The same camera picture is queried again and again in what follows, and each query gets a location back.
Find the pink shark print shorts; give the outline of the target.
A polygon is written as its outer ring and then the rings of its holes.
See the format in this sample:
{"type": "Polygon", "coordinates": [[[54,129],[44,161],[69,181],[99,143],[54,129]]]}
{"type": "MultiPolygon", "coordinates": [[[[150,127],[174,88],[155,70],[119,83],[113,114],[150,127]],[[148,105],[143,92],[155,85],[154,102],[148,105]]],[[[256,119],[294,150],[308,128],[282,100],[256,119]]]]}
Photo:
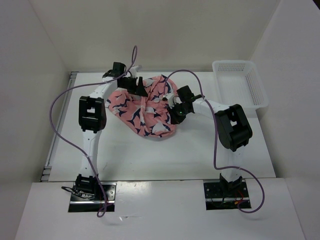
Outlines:
{"type": "Polygon", "coordinates": [[[147,96],[131,94],[124,88],[115,90],[106,100],[108,110],[139,136],[164,138],[174,134],[176,125],[163,96],[176,96],[176,84],[160,75],[144,79],[143,86],[147,96]]]}

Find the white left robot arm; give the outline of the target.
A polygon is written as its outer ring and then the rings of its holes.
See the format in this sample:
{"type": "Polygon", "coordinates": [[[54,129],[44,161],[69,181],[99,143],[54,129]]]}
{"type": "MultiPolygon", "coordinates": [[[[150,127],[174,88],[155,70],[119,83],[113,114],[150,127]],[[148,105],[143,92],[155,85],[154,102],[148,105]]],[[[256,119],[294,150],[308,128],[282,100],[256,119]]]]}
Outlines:
{"type": "Polygon", "coordinates": [[[143,80],[137,77],[139,68],[132,65],[127,69],[123,63],[114,62],[112,69],[102,76],[101,84],[89,95],[79,98],[78,123],[83,137],[83,157],[74,191],[82,198],[94,200],[106,194],[98,177],[97,164],[99,140],[107,124],[106,101],[118,88],[145,97],[143,80]]]}

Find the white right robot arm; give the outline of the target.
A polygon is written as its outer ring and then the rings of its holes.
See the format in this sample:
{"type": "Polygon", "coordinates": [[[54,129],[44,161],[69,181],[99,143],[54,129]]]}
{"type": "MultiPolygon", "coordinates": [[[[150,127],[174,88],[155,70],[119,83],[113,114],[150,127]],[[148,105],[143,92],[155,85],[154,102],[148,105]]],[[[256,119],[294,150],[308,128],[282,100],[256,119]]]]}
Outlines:
{"type": "Polygon", "coordinates": [[[219,191],[230,197],[241,186],[241,166],[244,162],[245,146],[253,136],[252,128],[243,108],[239,104],[224,105],[204,99],[200,94],[194,95],[189,86],[177,90],[177,95],[166,94],[168,113],[171,123],[180,124],[187,114],[200,114],[215,121],[214,130],[219,142],[227,152],[225,166],[221,167],[219,191]]]}

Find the white plastic basket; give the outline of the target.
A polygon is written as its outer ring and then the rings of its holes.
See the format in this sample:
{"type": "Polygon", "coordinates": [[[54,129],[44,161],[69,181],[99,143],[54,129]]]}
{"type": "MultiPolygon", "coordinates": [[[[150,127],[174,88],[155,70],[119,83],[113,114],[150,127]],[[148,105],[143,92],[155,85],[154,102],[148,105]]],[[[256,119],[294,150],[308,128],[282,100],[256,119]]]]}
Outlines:
{"type": "Polygon", "coordinates": [[[239,104],[246,110],[269,105],[261,77],[252,61],[217,60],[212,63],[212,71],[222,104],[239,104]]]}

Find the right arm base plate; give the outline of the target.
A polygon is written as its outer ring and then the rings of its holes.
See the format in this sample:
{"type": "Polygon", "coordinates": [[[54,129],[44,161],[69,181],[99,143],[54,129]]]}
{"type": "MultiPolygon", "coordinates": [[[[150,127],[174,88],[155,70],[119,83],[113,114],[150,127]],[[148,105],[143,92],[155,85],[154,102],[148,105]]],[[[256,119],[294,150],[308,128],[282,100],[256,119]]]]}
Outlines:
{"type": "Polygon", "coordinates": [[[243,180],[240,187],[233,192],[224,193],[218,180],[203,182],[205,207],[207,211],[233,210],[240,208],[249,210],[251,208],[247,184],[243,180]]]}

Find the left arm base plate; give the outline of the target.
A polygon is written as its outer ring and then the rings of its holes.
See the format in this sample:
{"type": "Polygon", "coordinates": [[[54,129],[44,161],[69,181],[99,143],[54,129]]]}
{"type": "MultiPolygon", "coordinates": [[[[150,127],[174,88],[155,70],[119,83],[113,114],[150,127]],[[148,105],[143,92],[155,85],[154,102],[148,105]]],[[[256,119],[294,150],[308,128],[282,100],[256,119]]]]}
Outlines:
{"type": "MultiPolygon", "coordinates": [[[[107,199],[106,212],[114,212],[117,184],[115,182],[104,182],[102,186],[107,199]]],[[[76,191],[75,186],[63,188],[71,193],[68,207],[69,213],[97,213],[99,210],[103,210],[105,199],[102,193],[94,195],[93,193],[76,191]]]]}

